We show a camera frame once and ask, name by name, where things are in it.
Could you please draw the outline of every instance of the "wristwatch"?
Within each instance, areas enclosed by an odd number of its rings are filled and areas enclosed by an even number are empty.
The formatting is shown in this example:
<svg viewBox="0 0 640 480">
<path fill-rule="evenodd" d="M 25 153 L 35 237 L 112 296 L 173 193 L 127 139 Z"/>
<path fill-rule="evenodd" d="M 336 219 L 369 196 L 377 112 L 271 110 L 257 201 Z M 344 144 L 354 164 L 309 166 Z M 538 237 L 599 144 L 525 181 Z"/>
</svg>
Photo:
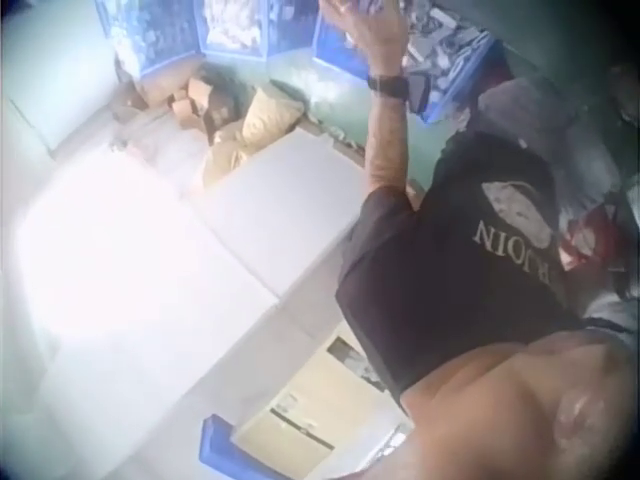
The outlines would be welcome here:
<svg viewBox="0 0 640 480">
<path fill-rule="evenodd" d="M 409 81 L 405 77 L 372 77 L 369 75 L 367 83 L 371 90 L 382 93 L 386 97 L 396 98 L 405 102 L 409 100 Z"/>
<path fill-rule="evenodd" d="M 369 88 L 390 98 L 409 102 L 409 111 L 417 115 L 427 110 L 431 78 L 427 72 L 409 72 L 406 77 L 367 77 Z"/>
</svg>

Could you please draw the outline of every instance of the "blue bin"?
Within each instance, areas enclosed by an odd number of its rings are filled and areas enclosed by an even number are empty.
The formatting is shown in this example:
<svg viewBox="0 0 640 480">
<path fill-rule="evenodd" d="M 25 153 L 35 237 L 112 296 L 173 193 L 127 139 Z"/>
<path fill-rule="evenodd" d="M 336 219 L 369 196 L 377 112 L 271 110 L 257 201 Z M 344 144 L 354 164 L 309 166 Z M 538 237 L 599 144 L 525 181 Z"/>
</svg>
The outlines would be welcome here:
<svg viewBox="0 0 640 480">
<path fill-rule="evenodd" d="M 244 20 L 253 18 L 253 21 L 248 23 L 256 33 L 253 37 L 255 41 L 250 45 L 243 45 L 242 42 L 230 45 L 225 41 L 217 41 L 215 36 L 210 35 L 205 4 L 205 0 L 194 0 L 200 50 L 209 57 L 266 60 L 279 53 L 310 47 L 313 43 L 314 27 L 318 17 L 318 2 L 315 0 L 248 2 L 248 8 L 252 8 L 252 12 Z"/>
<path fill-rule="evenodd" d="M 420 116 L 424 123 L 438 122 L 452 101 L 464 101 L 465 94 L 468 93 L 480 73 L 481 63 L 495 43 L 496 40 L 486 32 L 474 42 L 471 53 L 451 80 L 446 91 L 442 92 L 442 97 L 438 101 L 429 101 L 425 113 Z M 345 34 L 329 25 L 322 16 L 318 16 L 316 25 L 313 57 L 319 63 L 346 72 L 361 80 L 366 80 L 369 74 L 369 67 L 362 55 L 355 48 L 346 46 Z"/>
<path fill-rule="evenodd" d="M 193 0 L 95 0 L 124 69 L 139 78 L 199 50 Z"/>
</svg>

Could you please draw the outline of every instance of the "pillow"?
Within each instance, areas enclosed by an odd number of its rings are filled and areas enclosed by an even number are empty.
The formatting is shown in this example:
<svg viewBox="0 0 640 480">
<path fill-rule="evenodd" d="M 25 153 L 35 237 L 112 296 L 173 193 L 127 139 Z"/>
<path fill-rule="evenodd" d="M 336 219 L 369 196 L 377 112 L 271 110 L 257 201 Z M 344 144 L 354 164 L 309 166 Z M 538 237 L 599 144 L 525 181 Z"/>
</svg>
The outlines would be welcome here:
<svg viewBox="0 0 640 480">
<path fill-rule="evenodd" d="M 271 84 L 258 89 L 242 126 L 244 141 L 258 149 L 283 137 L 304 114 L 304 105 Z"/>
<path fill-rule="evenodd" d="M 244 119 L 241 119 L 222 127 L 213 136 L 213 143 L 228 142 L 230 140 L 241 140 L 243 124 Z"/>
<path fill-rule="evenodd" d="M 258 151 L 253 145 L 245 145 L 239 140 L 227 140 L 214 144 L 205 157 L 202 171 L 202 186 L 209 188 L 244 165 Z"/>
</svg>

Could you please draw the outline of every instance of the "white wall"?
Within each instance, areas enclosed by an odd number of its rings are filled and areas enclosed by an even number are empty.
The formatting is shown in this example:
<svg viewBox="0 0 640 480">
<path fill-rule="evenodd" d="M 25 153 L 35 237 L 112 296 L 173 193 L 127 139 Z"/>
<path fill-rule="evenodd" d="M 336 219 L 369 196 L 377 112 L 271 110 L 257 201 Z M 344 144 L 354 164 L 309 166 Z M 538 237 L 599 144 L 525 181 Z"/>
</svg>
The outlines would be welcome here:
<svg viewBox="0 0 640 480">
<path fill-rule="evenodd" d="M 16 480 L 62 478 L 74 462 L 55 419 L 37 412 L 35 397 L 52 355 L 52 343 L 27 308 L 18 268 L 16 229 L 33 199 L 51 179 L 55 164 L 13 107 L 2 102 L 2 270 L 0 335 L 0 436 L 3 466 Z"/>
<path fill-rule="evenodd" d="M 54 150 L 116 87 L 114 52 L 90 0 L 54 0 L 2 23 L 2 94 Z"/>
</svg>

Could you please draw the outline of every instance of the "clutter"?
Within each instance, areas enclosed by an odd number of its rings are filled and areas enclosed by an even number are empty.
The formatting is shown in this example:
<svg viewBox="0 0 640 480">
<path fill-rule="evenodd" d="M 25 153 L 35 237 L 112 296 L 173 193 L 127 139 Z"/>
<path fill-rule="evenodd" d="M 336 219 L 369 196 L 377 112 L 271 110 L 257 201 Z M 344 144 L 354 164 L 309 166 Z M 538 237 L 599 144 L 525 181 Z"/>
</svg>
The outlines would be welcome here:
<svg viewBox="0 0 640 480">
<path fill-rule="evenodd" d="M 223 99 L 210 97 L 208 112 L 222 115 Z M 213 136 L 204 165 L 193 182 L 194 192 L 208 188 L 266 146 L 285 136 L 304 114 L 304 105 L 272 84 L 263 85 L 253 97 L 244 120 L 226 122 Z"/>
<path fill-rule="evenodd" d="M 199 55 L 180 59 L 138 80 L 136 88 L 150 107 L 163 105 L 171 95 L 185 88 L 202 61 L 203 58 Z"/>
<path fill-rule="evenodd" d="M 434 7 L 429 0 L 406 0 L 401 3 L 409 24 L 409 45 L 403 59 L 407 74 L 423 73 L 431 78 L 431 92 L 426 111 L 420 114 L 425 123 L 442 118 L 454 106 L 464 104 L 479 64 L 495 40 L 488 32 L 466 23 L 453 12 Z M 360 0 L 359 8 L 369 14 L 382 8 L 382 0 Z M 369 68 L 357 46 L 344 33 L 318 21 L 314 58 L 363 80 Z"/>
<path fill-rule="evenodd" d="M 209 144 L 219 129 L 237 118 L 233 98 L 216 91 L 213 85 L 197 76 L 185 79 L 184 84 L 169 95 L 167 104 L 183 129 L 199 130 Z"/>
<path fill-rule="evenodd" d="M 187 95 L 193 99 L 198 106 L 200 115 L 209 108 L 209 96 L 213 92 L 213 87 L 196 77 L 189 79 Z"/>
<path fill-rule="evenodd" d="M 265 147 L 284 136 L 304 114 L 304 105 L 272 84 L 256 92 L 247 112 L 242 136 L 247 143 Z"/>
</svg>

